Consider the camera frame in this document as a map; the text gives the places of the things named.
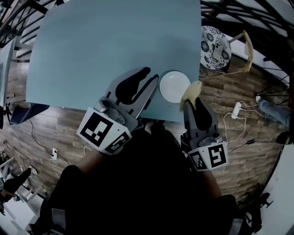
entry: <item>light blue table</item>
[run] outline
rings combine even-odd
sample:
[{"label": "light blue table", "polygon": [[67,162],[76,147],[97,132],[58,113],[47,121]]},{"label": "light blue table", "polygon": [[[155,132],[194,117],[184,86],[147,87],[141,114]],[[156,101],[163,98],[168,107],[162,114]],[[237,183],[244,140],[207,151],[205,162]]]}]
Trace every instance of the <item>light blue table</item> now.
[{"label": "light blue table", "polygon": [[[198,80],[198,0],[71,0],[47,12],[28,69],[29,102],[86,110],[120,74],[150,67]],[[183,122],[179,104],[156,92],[145,118]]]}]

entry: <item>black chair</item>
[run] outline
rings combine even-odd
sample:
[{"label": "black chair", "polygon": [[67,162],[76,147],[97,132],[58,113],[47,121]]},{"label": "black chair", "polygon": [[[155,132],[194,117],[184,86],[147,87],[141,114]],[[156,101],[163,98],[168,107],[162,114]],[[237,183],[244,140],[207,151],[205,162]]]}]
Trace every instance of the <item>black chair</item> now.
[{"label": "black chair", "polygon": [[13,110],[11,119],[10,119],[10,124],[20,124],[28,119],[36,116],[37,114],[45,111],[46,109],[49,108],[49,105],[42,105],[42,104],[35,104],[31,103],[30,108],[22,108],[19,106],[16,106]]}]

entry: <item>person's arm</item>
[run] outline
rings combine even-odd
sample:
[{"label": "person's arm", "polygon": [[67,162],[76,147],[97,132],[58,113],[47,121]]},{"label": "person's arm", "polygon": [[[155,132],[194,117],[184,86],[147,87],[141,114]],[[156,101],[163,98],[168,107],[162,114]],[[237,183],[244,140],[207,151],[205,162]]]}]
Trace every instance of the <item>person's arm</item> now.
[{"label": "person's arm", "polygon": [[216,199],[222,196],[221,189],[217,184],[211,171],[200,171],[198,183],[201,184],[204,195],[209,199]]},{"label": "person's arm", "polygon": [[84,173],[90,174],[94,172],[105,160],[105,156],[103,156],[100,152],[93,149],[90,153],[86,154],[77,164],[76,166]]},{"label": "person's arm", "polygon": [[2,194],[2,196],[6,196],[6,195],[10,195],[10,196],[13,196],[13,197],[16,197],[16,195],[14,194],[14,193],[11,193],[11,192],[9,192],[9,191],[7,191],[7,190],[2,190],[2,192],[1,192],[1,194]]}]

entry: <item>floor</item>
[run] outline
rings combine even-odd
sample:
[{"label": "floor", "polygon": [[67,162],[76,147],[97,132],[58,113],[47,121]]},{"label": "floor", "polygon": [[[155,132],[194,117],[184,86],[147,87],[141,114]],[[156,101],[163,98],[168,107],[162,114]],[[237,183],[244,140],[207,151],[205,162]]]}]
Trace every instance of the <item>floor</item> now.
[{"label": "floor", "polygon": [[[233,57],[230,70],[233,71],[244,65],[244,61]],[[11,64],[9,92],[18,95],[25,94],[27,71],[27,63]],[[200,78],[200,80],[204,83],[201,97],[217,113],[219,129],[225,136],[224,115],[232,111],[236,101],[243,100],[248,105],[254,105],[254,93],[268,86],[269,78],[266,78],[261,71],[255,68],[252,68],[251,72],[246,74],[239,73],[218,78],[205,78],[205,76],[213,74],[213,72],[201,68],[200,76],[203,78]],[[272,91],[280,89],[275,86]],[[83,147],[86,145],[76,135],[84,113],[81,110],[50,107],[47,111],[31,119],[34,125],[33,135],[49,151],[56,147],[58,153],[70,164],[75,164],[84,156]],[[282,125],[270,122],[255,112],[241,111],[239,115],[247,118],[246,131],[237,141],[229,144],[229,151],[250,139],[275,141],[284,128]],[[229,140],[237,138],[244,130],[244,120],[233,120],[227,116],[226,125]],[[167,123],[166,128],[177,139],[185,132],[184,126],[180,123]],[[38,175],[29,180],[31,186],[36,189],[42,185],[48,193],[51,193],[60,173],[51,167],[49,163],[51,156],[44,147],[33,141],[30,121],[20,125],[9,125],[5,118],[4,128],[0,131],[0,140],[2,143],[5,140],[7,141],[7,144],[2,144],[3,147],[11,156],[15,157],[22,167],[26,168],[31,164],[36,168]],[[264,184],[276,161],[280,147],[277,143],[254,143],[238,148],[229,154],[229,165],[214,171],[222,192],[233,194],[238,201],[244,199],[246,191],[253,191],[257,183]],[[62,171],[67,166],[67,163],[60,156],[58,156],[57,162],[52,162],[52,164],[58,171]]]}]

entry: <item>electrical outlet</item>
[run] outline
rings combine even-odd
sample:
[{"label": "electrical outlet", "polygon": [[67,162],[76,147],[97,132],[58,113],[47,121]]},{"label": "electrical outlet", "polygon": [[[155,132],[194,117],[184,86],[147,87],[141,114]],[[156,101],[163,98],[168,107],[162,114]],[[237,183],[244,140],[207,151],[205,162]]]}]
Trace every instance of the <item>electrical outlet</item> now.
[{"label": "electrical outlet", "polygon": [[238,116],[238,114],[239,114],[239,111],[240,111],[240,109],[241,109],[241,103],[240,102],[236,102],[235,103],[235,107],[234,107],[234,109],[233,109],[233,113],[231,114],[231,117],[233,118],[233,119],[236,119],[237,118],[237,116]]},{"label": "electrical outlet", "polygon": [[52,158],[56,161],[57,160],[57,149],[56,148],[53,148],[52,150]]}]

